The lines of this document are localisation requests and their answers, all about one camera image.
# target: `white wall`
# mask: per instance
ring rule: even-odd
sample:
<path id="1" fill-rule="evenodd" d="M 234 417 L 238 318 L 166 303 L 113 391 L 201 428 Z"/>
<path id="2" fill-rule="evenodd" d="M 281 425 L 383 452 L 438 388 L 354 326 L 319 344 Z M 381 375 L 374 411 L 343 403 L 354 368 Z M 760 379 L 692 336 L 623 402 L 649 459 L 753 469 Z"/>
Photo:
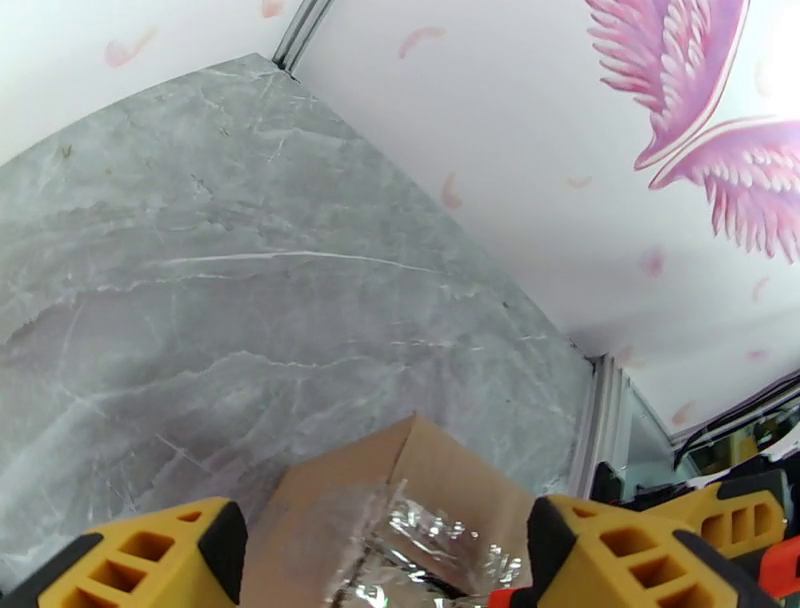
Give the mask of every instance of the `white wall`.
<path id="1" fill-rule="evenodd" d="M 142 89 L 272 57 L 300 0 L 0 1 L 0 164 Z"/>
<path id="2" fill-rule="evenodd" d="M 642 2 L 628 16 L 667 4 Z M 702 48 L 730 60 L 730 78 L 708 122 L 682 141 L 782 111 L 779 93 L 800 95 L 791 72 L 775 77 L 797 56 L 786 50 L 797 28 L 780 28 L 800 27 L 785 13 L 790 0 L 684 5 L 711 7 Z M 773 259 L 748 253 L 724 228 L 715 237 L 702 186 L 650 187 L 685 149 L 634 168 L 651 117 L 601 82 L 611 74 L 587 31 L 598 26 L 591 13 L 585 0 L 336 0 L 296 76 L 452 213 L 587 355 L 622 363 L 677 432 L 800 367 L 800 265 L 780 247 Z M 627 40 L 655 32 L 642 41 L 659 46 L 666 28 L 686 23 L 664 16 Z M 697 90 L 681 93 L 693 101 Z M 783 126 L 778 139 L 752 130 L 715 151 L 734 162 L 745 158 L 736 146 L 766 147 L 797 155 L 786 165 L 796 169 L 800 122 Z M 800 171 L 788 180 L 800 184 Z M 758 205 L 774 204 L 800 237 L 800 195 L 787 187 L 765 201 L 759 187 L 734 193 L 752 210 L 747 221 L 771 222 Z"/>

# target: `gray marble floor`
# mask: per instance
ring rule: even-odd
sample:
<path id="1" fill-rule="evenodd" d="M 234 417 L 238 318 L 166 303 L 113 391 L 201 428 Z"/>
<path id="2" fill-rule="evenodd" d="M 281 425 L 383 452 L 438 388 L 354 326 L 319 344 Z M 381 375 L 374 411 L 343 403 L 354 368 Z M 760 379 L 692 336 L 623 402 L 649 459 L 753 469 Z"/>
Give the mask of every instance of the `gray marble floor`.
<path id="1" fill-rule="evenodd" d="M 588 364 L 270 63 L 180 78 L 0 168 L 0 587 L 86 527 L 419 410 L 562 487 Z"/>

